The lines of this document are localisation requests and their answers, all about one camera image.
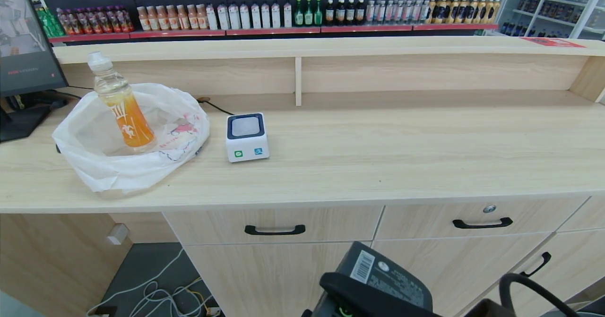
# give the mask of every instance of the glass door refrigerator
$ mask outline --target glass door refrigerator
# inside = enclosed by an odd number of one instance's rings
[[[603,0],[505,0],[497,35],[603,39]]]

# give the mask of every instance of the white box device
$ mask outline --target white box device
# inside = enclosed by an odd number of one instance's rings
[[[227,157],[230,162],[268,158],[263,113],[227,118]]]

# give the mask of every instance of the counter top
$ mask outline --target counter top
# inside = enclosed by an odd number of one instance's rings
[[[569,91],[406,91],[227,95],[262,111],[271,158],[230,164],[226,115],[204,107],[201,153],[138,194],[95,194],[56,153],[51,133],[0,146],[0,213],[152,212],[369,205],[605,192],[605,106]]]
[[[584,48],[544,46],[520,37],[426,36],[261,39],[242,41],[140,42],[59,46],[61,64],[86,63],[102,51],[112,61],[248,59],[268,57],[422,54],[543,54],[605,56],[605,42],[566,39]]]

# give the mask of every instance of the red sticker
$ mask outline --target red sticker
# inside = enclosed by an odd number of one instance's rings
[[[585,48],[585,46],[568,42],[560,38],[543,38],[543,37],[521,37],[525,41],[530,41],[546,46],[562,46],[564,48]]]

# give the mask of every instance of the orange juice bottle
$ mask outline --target orange juice bottle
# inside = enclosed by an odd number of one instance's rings
[[[135,153],[144,153],[156,145],[156,137],[149,128],[143,112],[122,75],[113,69],[110,59],[100,51],[88,55],[88,66],[95,74],[95,91],[115,115],[115,122],[124,142]]]

